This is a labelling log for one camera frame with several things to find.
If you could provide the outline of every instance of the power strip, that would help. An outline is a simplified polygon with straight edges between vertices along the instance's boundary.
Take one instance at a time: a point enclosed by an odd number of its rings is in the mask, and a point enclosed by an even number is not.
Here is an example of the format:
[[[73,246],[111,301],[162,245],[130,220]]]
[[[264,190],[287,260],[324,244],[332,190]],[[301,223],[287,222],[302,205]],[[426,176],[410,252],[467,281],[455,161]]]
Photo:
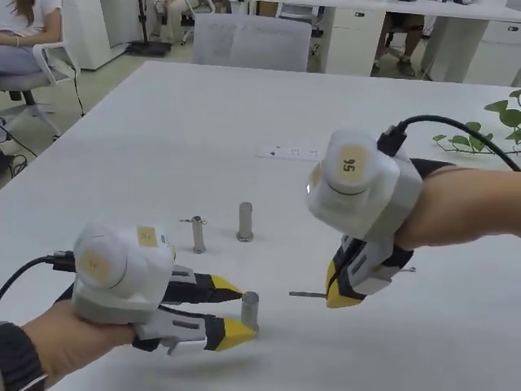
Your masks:
[[[258,147],[255,156],[267,159],[319,161],[320,151],[316,149],[292,147]]]

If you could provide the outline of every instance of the plant stem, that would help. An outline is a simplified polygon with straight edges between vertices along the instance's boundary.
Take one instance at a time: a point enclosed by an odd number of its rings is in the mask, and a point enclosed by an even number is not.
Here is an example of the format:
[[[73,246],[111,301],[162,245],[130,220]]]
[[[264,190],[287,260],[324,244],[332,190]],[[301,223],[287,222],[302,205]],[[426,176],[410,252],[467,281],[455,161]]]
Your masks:
[[[479,151],[479,152],[478,151],[465,151],[463,149],[459,149],[454,144],[453,144],[454,149],[445,148],[443,145],[441,145],[437,141],[436,141],[436,144],[438,144],[438,147],[440,147],[445,152],[462,152],[462,153],[470,153],[471,155],[495,155],[495,153],[490,150],[487,150],[486,152],[484,152],[484,151]],[[516,151],[514,148],[512,148],[511,152],[505,152],[506,155],[518,155],[519,153],[521,153],[521,150]]]

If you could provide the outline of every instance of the yellow fingertip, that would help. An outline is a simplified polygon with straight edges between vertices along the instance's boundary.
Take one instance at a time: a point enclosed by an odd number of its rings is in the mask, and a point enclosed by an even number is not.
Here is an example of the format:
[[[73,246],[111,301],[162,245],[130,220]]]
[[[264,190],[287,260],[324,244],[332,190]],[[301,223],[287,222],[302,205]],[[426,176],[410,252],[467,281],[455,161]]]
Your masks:
[[[327,267],[327,274],[326,274],[326,292],[329,288],[329,282],[333,278],[333,275],[335,275],[336,268],[335,268],[335,262],[331,261],[329,262],[329,266]]]
[[[212,275],[212,282],[216,289],[228,289],[237,293],[243,293],[240,289],[218,275]]]
[[[327,308],[351,307],[353,305],[358,305],[360,303],[361,303],[361,300],[359,300],[359,299],[353,299],[351,297],[346,297],[346,296],[340,295],[339,284],[337,281],[335,281],[329,288],[329,291],[327,291],[327,298],[326,298]]]
[[[244,342],[248,342],[255,337],[255,332],[234,319],[224,319],[225,321],[225,337],[215,349],[216,352],[231,349]]]

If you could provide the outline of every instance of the tripod stand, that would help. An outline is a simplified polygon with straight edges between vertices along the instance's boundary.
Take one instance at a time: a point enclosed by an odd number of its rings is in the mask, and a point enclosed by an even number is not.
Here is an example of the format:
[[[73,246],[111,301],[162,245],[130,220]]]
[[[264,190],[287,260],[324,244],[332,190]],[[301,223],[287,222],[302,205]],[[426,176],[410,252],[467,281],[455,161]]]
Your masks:
[[[141,23],[143,40],[131,42],[126,53],[129,55],[140,55],[144,57],[165,57],[170,52],[172,45],[167,42],[154,42],[148,39],[145,7],[143,6],[143,0],[138,0],[138,2],[139,23]]]

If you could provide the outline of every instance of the metal peg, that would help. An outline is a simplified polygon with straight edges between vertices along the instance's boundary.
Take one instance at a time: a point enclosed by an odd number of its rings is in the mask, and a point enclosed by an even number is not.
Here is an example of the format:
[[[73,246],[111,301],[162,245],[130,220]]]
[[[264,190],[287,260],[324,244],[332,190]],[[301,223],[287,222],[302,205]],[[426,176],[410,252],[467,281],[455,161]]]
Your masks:
[[[242,202],[239,205],[239,230],[237,231],[239,242],[251,242],[253,240],[252,212],[252,203]]]
[[[194,216],[191,220],[181,220],[181,222],[191,222],[192,232],[194,234],[194,253],[202,254],[206,251],[204,246],[203,226],[206,225],[206,220],[200,216]]]
[[[241,309],[241,323],[251,328],[254,332],[259,331],[257,318],[259,314],[259,295],[255,292],[243,293],[243,306]]]
[[[326,299],[327,298],[327,295],[325,293],[317,293],[317,292],[290,292],[290,296],[316,297],[318,299]]]

